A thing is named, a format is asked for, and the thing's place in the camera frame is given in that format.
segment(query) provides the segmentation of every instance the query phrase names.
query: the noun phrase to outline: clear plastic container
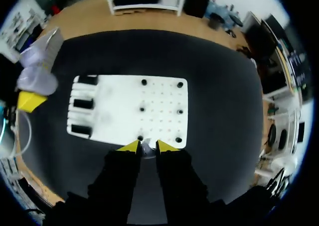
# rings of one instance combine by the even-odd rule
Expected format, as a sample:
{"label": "clear plastic container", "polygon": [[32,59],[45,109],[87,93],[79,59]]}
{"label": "clear plastic container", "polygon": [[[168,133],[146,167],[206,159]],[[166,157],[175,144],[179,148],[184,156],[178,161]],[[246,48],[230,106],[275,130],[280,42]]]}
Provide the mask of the clear plastic container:
{"label": "clear plastic container", "polygon": [[58,81],[46,69],[32,66],[23,69],[17,85],[21,90],[48,96],[55,92],[58,87]]}
{"label": "clear plastic container", "polygon": [[216,13],[218,9],[218,5],[216,4],[216,0],[212,0],[208,3],[207,9],[205,11],[204,17],[210,18],[212,13]]}

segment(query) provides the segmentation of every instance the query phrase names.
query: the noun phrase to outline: shelf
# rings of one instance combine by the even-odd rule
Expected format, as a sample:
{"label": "shelf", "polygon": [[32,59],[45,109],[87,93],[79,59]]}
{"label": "shelf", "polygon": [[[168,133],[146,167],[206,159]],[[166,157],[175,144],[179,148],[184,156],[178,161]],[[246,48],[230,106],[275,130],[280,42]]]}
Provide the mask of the shelf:
{"label": "shelf", "polygon": [[169,9],[169,10],[178,10],[176,6],[162,5],[159,3],[151,3],[151,4],[130,4],[130,5],[119,5],[114,6],[114,10],[118,9],[126,9],[126,8],[161,8],[161,9]]}

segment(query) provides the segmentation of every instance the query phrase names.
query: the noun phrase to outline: black cable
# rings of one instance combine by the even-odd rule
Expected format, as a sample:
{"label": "black cable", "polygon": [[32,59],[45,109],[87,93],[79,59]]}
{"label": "black cable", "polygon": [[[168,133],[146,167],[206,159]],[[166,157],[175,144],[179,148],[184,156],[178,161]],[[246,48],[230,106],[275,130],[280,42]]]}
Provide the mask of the black cable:
{"label": "black cable", "polygon": [[30,212],[36,212],[38,214],[44,214],[44,212],[42,212],[39,209],[26,209],[24,212],[27,213],[27,214],[30,213]]}
{"label": "black cable", "polygon": [[282,168],[281,169],[282,170],[282,173],[281,173],[281,176],[280,176],[280,180],[279,180],[279,182],[278,182],[278,187],[277,187],[277,189],[275,190],[275,196],[277,195],[277,193],[278,193],[278,191],[279,191],[279,188],[280,188],[280,185],[281,185],[281,182],[282,182],[282,180],[283,180],[283,177],[284,177],[284,168]]}
{"label": "black cable", "polygon": [[267,186],[266,186],[266,189],[268,190],[269,188],[272,188],[271,186],[275,183],[275,179],[277,179],[277,177],[282,174],[283,175],[283,172],[284,172],[284,168],[282,168],[278,173],[277,175],[270,179],[270,181],[268,182]]}

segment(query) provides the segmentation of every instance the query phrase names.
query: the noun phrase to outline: black table surface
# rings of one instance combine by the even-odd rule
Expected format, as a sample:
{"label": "black table surface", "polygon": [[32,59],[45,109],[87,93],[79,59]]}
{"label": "black table surface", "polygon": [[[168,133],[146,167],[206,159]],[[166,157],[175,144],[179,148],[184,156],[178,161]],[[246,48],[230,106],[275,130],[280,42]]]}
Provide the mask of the black table surface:
{"label": "black table surface", "polygon": [[[149,75],[188,81],[186,151],[208,186],[211,202],[226,203],[249,187],[261,147],[262,89],[254,65],[214,42],[157,30],[102,32],[65,41],[52,73],[59,86],[32,112],[27,167],[54,193],[87,196],[104,155],[121,146],[69,135],[67,112],[73,78],[81,74]],[[25,145],[28,127],[20,117]],[[142,160],[128,223],[166,223],[155,159]]]}

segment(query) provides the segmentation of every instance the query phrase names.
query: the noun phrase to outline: white wall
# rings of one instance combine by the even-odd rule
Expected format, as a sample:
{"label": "white wall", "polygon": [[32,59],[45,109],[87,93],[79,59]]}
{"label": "white wall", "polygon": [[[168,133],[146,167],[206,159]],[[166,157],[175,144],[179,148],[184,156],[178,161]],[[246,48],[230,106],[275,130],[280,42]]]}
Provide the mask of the white wall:
{"label": "white wall", "polygon": [[218,5],[234,5],[243,20],[247,12],[252,11],[259,19],[266,19],[272,14],[282,27],[289,23],[289,16],[279,0],[216,0]]}

